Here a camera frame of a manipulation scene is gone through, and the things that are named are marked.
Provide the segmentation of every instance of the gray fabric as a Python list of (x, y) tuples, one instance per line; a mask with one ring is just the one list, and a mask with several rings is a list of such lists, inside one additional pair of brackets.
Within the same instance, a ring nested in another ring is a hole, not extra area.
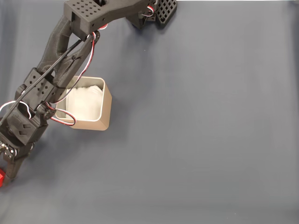
[[(63, 13), (59, 1), (7, 7), (0, 103), (38, 64)], [(180, 2), (165, 30), (109, 24), (86, 75), (113, 95), (111, 126), (51, 122), (1, 189), (0, 223), (297, 224), (294, 9)]]

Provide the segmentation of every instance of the red object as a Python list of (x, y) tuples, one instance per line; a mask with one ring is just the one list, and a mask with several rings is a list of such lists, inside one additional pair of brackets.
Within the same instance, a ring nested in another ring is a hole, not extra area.
[(0, 187), (2, 187), (4, 177), (5, 177), (5, 173), (2, 169), (0, 169)]

